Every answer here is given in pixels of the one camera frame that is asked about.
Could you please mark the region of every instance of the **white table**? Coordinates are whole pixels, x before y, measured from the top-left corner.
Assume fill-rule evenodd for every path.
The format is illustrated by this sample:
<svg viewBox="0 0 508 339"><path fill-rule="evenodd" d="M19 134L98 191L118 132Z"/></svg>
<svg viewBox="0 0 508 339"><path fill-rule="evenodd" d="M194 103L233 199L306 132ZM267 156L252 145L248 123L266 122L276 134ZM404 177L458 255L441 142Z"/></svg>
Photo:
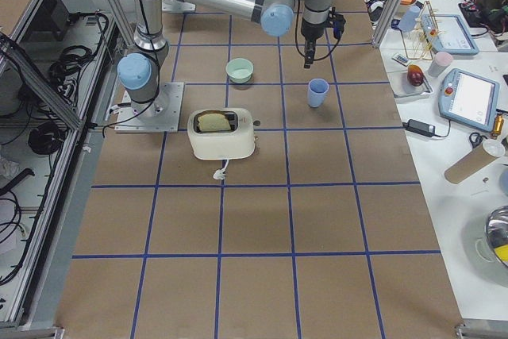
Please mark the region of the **white table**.
<svg viewBox="0 0 508 339"><path fill-rule="evenodd" d="M460 13L459 1L431 0L441 13ZM508 53L497 52L489 36L476 41L480 54L454 60L450 68L458 67L498 81L498 108L506 110L508 86L502 75L508 73ZM381 44L381 53L392 85L406 72L391 59L396 52L403 52L401 35L389 31ZM421 60L416 64L425 71L430 62ZM435 125L437 134L446 134L448 121L439 115L437 96L448 72L446 70L437 79L429 77L434 93L428 98L397 101L403 121L417 119ZM445 139L431 139L410 132L406 132L406 136L462 317L508 321L508 268L482 259L475 248L477 240L484 238L487 215L508 205L508 196L498 185L500 174L507 168L502 164L508 164L508 157L496 160L458 185L449 183L443 176L448 167L471 150L468 136L473 131L453 122ZM506 135L508 123L499 139Z"/></svg>

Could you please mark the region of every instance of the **blue joint cap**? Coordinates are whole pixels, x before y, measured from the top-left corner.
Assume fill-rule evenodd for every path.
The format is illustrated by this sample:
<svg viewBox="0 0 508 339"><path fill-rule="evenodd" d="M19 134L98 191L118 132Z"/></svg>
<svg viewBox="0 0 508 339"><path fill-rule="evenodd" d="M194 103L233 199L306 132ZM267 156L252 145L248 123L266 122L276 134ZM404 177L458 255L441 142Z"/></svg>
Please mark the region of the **blue joint cap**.
<svg viewBox="0 0 508 339"><path fill-rule="evenodd" d="M152 65L150 60L140 53L130 53L120 60L117 71L124 87L135 91L150 80Z"/></svg>
<svg viewBox="0 0 508 339"><path fill-rule="evenodd" d="M261 27L270 36L281 37L293 22L293 10L285 4L269 6L261 15Z"/></svg>

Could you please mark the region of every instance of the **bread slice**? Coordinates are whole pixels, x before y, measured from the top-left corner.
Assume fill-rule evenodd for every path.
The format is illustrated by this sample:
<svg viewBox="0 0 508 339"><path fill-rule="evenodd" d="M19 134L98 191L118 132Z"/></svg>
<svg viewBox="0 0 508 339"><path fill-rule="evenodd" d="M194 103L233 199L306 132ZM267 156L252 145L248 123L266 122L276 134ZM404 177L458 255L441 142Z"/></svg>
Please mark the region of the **bread slice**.
<svg viewBox="0 0 508 339"><path fill-rule="evenodd" d="M218 131L231 131L231 125L224 112L207 110L196 116L198 128L202 133L216 133Z"/></svg>

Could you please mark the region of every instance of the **blue and white device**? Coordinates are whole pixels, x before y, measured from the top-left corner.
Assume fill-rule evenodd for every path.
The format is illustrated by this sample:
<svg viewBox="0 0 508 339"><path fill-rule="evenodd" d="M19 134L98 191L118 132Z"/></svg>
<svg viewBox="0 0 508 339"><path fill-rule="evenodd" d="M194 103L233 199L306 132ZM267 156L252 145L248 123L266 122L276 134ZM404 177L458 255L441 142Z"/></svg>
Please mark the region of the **blue and white device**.
<svg viewBox="0 0 508 339"><path fill-rule="evenodd" d="M447 52L451 55L473 56L478 54L478 46L473 40L468 28L459 15L434 15L435 25L430 15L421 16L421 27L436 52ZM437 36L431 32L437 29Z"/></svg>
<svg viewBox="0 0 508 339"><path fill-rule="evenodd" d="M499 84L460 69L450 71L439 94L439 112L452 121L492 131Z"/></svg>

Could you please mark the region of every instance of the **cardboard tube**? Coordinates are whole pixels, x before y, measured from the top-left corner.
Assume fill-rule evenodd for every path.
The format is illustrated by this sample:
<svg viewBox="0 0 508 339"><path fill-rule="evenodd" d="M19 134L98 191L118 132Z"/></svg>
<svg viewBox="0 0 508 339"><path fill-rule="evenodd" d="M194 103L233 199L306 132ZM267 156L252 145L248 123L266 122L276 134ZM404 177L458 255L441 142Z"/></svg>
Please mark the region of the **cardboard tube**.
<svg viewBox="0 0 508 339"><path fill-rule="evenodd" d="M486 139L446 170L444 177L450 183L458 184L503 155L505 155L505 148L501 142Z"/></svg>

